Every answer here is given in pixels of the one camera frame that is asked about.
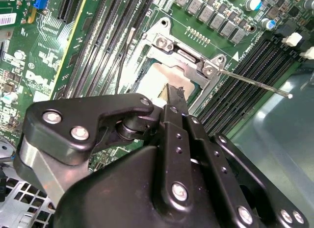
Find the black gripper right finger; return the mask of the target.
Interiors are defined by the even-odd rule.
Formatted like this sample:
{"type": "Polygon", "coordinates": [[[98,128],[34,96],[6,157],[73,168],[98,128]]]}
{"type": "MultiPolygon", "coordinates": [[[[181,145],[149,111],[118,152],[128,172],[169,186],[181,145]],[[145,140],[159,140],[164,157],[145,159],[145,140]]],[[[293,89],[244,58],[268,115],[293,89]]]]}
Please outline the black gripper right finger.
{"type": "Polygon", "coordinates": [[[192,156],[209,185],[222,228],[308,228],[306,216],[225,135],[208,137],[188,114],[183,87],[176,91],[192,156]]]}

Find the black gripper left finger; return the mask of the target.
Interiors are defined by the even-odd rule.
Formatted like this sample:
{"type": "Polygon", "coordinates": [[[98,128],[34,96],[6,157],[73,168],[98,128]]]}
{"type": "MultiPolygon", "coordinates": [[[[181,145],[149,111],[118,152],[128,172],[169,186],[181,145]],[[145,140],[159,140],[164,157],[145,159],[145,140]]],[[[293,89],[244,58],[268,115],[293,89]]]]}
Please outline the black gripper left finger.
{"type": "Polygon", "coordinates": [[[190,162],[188,132],[176,91],[160,107],[139,93],[59,99],[32,104],[23,123],[14,168],[58,206],[78,181],[125,155],[156,147],[163,171],[190,162]]]}

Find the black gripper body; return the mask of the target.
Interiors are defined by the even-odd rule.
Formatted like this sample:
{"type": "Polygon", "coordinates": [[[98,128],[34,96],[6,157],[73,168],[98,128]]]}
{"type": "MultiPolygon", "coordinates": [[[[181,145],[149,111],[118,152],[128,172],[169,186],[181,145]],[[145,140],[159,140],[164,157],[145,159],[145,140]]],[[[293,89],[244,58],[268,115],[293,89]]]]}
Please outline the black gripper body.
{"type": "Polygon", "coordinates": [[[61,198],[55,228],[221,228],[200,163],[163,171],[144,147],[75,183],[61,198]]]}

